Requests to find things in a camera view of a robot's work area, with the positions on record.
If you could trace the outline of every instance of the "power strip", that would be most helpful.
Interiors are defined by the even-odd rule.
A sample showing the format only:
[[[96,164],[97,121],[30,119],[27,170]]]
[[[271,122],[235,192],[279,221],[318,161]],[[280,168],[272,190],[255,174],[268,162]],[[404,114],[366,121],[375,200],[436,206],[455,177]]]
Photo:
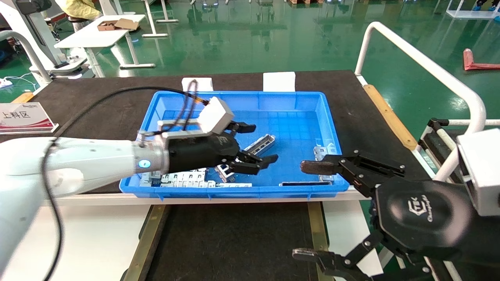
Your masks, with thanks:
[[[0,79],[0,89],[12,86],[12,82],[7,79]]]

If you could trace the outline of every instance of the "green epoxy floor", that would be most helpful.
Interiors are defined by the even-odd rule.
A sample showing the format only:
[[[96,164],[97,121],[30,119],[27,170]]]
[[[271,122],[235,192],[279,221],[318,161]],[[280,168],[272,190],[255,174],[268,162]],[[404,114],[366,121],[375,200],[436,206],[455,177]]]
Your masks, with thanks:
[[[121,62],[132,61],[125,38],[97,59],[107,77],[354,70],[368,24],[380,21],[476,91],[488,118],[500,118],[500,98],[494,90],[500,72],[465,72],[462,61],[463,50],[471,48],[476,62],[500,64],[500,23],[452,22],[444,13],[446,0],[437,9],[442,15],[434,14],[437,0],[342,0],[309,7],[269,1],[272,4],[259,5],[230,0],[225,5],[221,0],[217,8],[206,9],[201,0],[194,6],[188,0],[171,1],[170,17],[180,23],[156,24],[157,32],[169,33],[168,38],[142,38],[151,32],[146,20],[142,30],[132,34],[138,39],[134,46],[139,61],[155,63],[156,68],[120,70]],[[121,3],[124,11],[144,13],[141,1]],[[163,18],[159,1],[151,8],[155,19]],[[71,28],[67,23],[61,26]],[[0,69],[0,77],[22,75],[28,66],[26,58],[15,59]],[[362,74],[416,138],[431,117],[469,116],[463,100],[376,32]],[[0,89],[0,102],[10,102],[26,89],[31,85]]]

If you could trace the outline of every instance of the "yellow clothing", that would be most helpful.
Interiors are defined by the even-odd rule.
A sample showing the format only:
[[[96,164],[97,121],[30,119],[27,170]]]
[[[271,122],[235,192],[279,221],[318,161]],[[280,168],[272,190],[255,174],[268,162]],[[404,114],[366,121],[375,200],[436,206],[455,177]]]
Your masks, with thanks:
[[[55,0],[55,2],[68,16],[74,18],[94,20],[101,14],[92,0]]]

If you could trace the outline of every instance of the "red and white sign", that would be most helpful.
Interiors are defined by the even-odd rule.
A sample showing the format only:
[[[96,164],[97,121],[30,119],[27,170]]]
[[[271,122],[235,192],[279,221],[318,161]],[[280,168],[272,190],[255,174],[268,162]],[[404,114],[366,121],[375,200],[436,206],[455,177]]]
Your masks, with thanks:
[[[52,133],[58,126],[39,102],[0,103],[0,135]]]

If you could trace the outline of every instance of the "blue plastic bin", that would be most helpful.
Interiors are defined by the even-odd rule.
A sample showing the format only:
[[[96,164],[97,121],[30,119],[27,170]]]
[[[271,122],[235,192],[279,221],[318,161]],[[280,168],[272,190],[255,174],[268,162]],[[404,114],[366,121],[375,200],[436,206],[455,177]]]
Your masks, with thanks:
[[[124,178],[120,189],[146,198],[328,198],[347,190],[349,184],[339,175],[332,185],[279,186],[282,182],[314,182],[319,177],[301,172],[302,160],[314,160],[314,147],[323,146],[329,154],[341,149],[327,99],[321,92],[214,91],[199,92],[203,99],[218,97],[234,113],[234,120],[256,124],[253,133],[236,134],[241,149],[265,134],[275,135],[274,145],[262,157],[278,154],[279,158],[258,175],[236,174],[235,183],[252,183],[252,187],[143,187],[140,174]],[[169,91],[157,92],[149,105],[142,130],[156,131],[158,120],[175,119],[184,96]],[[203,109],[196,105],[194,118]],[[213,168],[207,181],[222,182]]]

